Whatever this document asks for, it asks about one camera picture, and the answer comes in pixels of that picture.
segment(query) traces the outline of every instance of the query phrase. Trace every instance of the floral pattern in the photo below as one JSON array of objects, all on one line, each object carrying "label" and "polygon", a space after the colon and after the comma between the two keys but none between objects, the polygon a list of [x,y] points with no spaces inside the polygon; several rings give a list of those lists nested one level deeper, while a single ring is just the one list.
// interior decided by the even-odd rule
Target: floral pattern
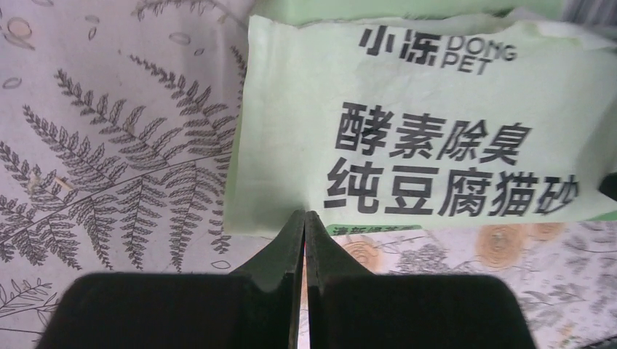
[{"label": "floral pattern", "polygon": [[480,229],[476,253],[488,267],[507,268],[520,258],[527,238],[524,225],[487,225]]},{"label": "floral pattern", "polygon": [[[333,238],[359,262],[378,255],[378,268],[372,270],[376,273],[473,273],[502,279],[516,296],[538,348],[581,348],[616,334],[617,222],[491,225]],[[308,348],[308,304],[303,302],[301,309],[298,347]]]},{"label": "floral pattern", "polygon": [[[227,273],[267,245],[222,228],[251,6],[0,3],[3,348],[33,348],[64,291],[87,273]],[[616,332],[613,222],[334,239],[375,273],[502,278],[539,348]],[[303,294],[298,347],[309,348]]]}]

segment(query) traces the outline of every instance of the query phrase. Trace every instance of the black object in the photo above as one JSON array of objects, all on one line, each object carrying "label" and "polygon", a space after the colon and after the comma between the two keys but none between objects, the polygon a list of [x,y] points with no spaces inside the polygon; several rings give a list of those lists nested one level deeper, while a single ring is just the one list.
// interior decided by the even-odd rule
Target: black object
[{"label": "black object", "polygon": [[312,348],[534,348],[498,279],[373,275],[302,211],[228,275],[78,279],[38,348],[296,348],[304,239]]}]

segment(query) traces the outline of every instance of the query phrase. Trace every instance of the fern leaf print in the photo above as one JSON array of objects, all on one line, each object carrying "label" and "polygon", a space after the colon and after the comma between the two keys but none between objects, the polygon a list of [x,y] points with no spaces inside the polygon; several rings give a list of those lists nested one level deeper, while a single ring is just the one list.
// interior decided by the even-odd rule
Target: fern leaf print
[{"label": "fern leaf print", "polygon": [[204,220],[203,213],[215,199],[223,195],[224,180],[208,169],[198,167],[195,161],[171,168],[161,179],[165,188],[172,189],[171,238],[172,265],[182,271],[184,253],[191,237]]},{"label": "fern leaf print", "polygon": [[46,249],[69,267],[81,270],[75,258],[79,242],[75,241],[76,235],[70,231],[73,227],[75,225],[68,221],[68,215],[52,214],[36,225],[36,232],[41,234]]},{"label": "fern leaf print", "polygon": [[139,270],[143,270],[143,250],[148,243],[145,236],[153,233],[152,228],[156,228],[156,220],[162,216],[153,209],[166,207],[162,201],[166,197],[165,192],[157,189],[159,181],[149,174],[128,182],[116,193],[127,197],[118,201],[121,207],[119,211],[125,214],[120,221],[126,223],[120,227],[126,233],[122,236],[127,247],[131,263]]},{"label": "fern leaf print", "polygon": [[88,137],[79,144],[79,133],[69,135],[64,127],[58,129],[53,122],[48,122],[32,112],[29,106],[23,107],[23,114],[36,134],[49,149],[59,153],[57,157],[69,168],[68,173],[79,189],[96,193],[111,187],[127,168],[126,163],[117,164],[118,156],[104,158],[105,146],[99,145],[91,153]]},{"label": "fern leaf print", "polygon": [[247,78],[247,61],[242,57],[242,53],[237,47],[231,47],[231,53],[234,55],[236,64],[238,65],[238,76],[240,77],[240,89],[238,90],[238,111],[242,107],[242,91],[244,90],[244,80]]},{"label": "fern leaf print", "polygon": [[168,143],[180,133],[182,130],[180,127],[165,132],[150,144],[154,133],[166,121],[166,118],[154,119],[145,126],[143,132],[137,134],[135,129],[146,107],[133,108],[122,121],[120,115],[124,110],[126,100],[116,101],[108,111],[108,95],[101,96],[98,103],[94,105],[94,92],[88,91],[84,94],[79,83],[73,83],[66,72],[59,70],[55,78],[58,80],[58,86],[64,89],[63,94],[73,98],[71,104],[82,108],[80,115],[92,116],[91,125],[104,126],[99,134],[111,136],[110,143],[123,146],[119,152],[126,157],[132,169],[152,171],[168,167],[170,165],[168,161],[186,148],[186,145],[166,148]]},{"label": "fern leaf print", "polygon": [[78,194],[77,190],[73,190],[61,197],[61,187],[54,181],[55,170],[42,177],[39,165],[31,168],[26,160],[20,161],[20,157],[4,142],[0,142],[0,160],[6,163],[4,168],[12,173],[11,177],[26,189],[33,207],[39,211],[63,209]]},{"label": "fern leaf print", "polygon": [[218,114],[228,108],[222,103],[208,104],[211,87],[207,87],[201,93],[199,82],[189,84],[184,75],[176,76],[173,72],[167,72],[154,63],[142,60],[130,55],[129,58],[137,65],[150,72],[152,76],[159,78],[159,83],[171,91],[171,98],[177,100],[176,107],[180,108],[180,116],[198,116],[185,122],[185,136],[188,141],[188,152],[200,156],[216,156],[231,150],[234,138],[234,128],[224,128],[225,125],[235,120],[233,116],[219,117]]},{"label": "fern leaf print", "polygon": [[1,250],[16,249],[20,256],[26,257],[32,265],[43,265],[47,258],[41,234],[31,229],[34,224],[35,209],[26,210],[27,204],[17,204],[16,199],[8,200],[0,196],[0,214],[3,229],[0,237]]},{"label": "fern leaf print", "polygon": [[84,225],[92,247],[94,248],[101,263],[109,270],[113,270],[111,261],[109,260],[109,238],[111,227],[116,220],[109,217],[117,211],[110,203],[117,201],[117,197],[105,194],[97,198],[89,196],[88,198],[73,205],[68,210],[68,216],[71,219],[76,219],[77,224]]},{"label": "fern leaf print", "polygon": [[137,19],[141,21],[146,16],[144,12],[149,10],[154,13],[154,17],[158,17],[163,13],[163,9],[170,5],[176,8],[187,5],[191,13],[196,12],[200,16],[203,15],[206,10],[212,10],[217,7],[225,13],[225,17],[230,17],[240,28],[246,31],[248,30],[246,23],[242,22],[242,20],[234,15],[227,6],[217,0],[141,0],[138,2],[135,10],[131,12],[131,15],[136,16]]}]

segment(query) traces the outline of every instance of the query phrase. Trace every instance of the light green packaging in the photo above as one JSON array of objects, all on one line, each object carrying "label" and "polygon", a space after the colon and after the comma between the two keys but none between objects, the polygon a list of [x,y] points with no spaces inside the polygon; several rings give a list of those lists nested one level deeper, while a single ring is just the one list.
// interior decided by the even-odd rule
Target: light green packaging
[{"label": "light green packaging", "polygon": [[[611,41],[564,23],[509,20],[471,36],[399,24],[251,18],[227,233],[274,235],[295,209],[318,211],[326,225],[423,228],[617,209],[597,191],[617,149]],[[399,58],[408,28],[425,38],[411,62]],[[442,34],[434,51],[418,50],[427,33]],[[354,113],[343,103],[361,105],[360,124],[341,120]],[[366,123],[389,112],[388,127]],[[337,141],[340,130],[355,146]],[[383,145],[369,151],[377,131]],[[457,152],[465,139],[478,143],[473,156]]]}]

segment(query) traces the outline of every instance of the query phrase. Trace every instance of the cat litter bag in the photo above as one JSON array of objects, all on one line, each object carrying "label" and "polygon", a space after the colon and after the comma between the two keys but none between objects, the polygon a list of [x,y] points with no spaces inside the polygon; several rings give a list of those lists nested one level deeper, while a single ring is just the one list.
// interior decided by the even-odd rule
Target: cat litter bag
[{"label": "cat litter bag", "polygon": [[568,23],[469,18],[252,16],[226,232],[272,236],[296,209],[331,233],[616,211],[598,191],[616,162],[615,44]]}]

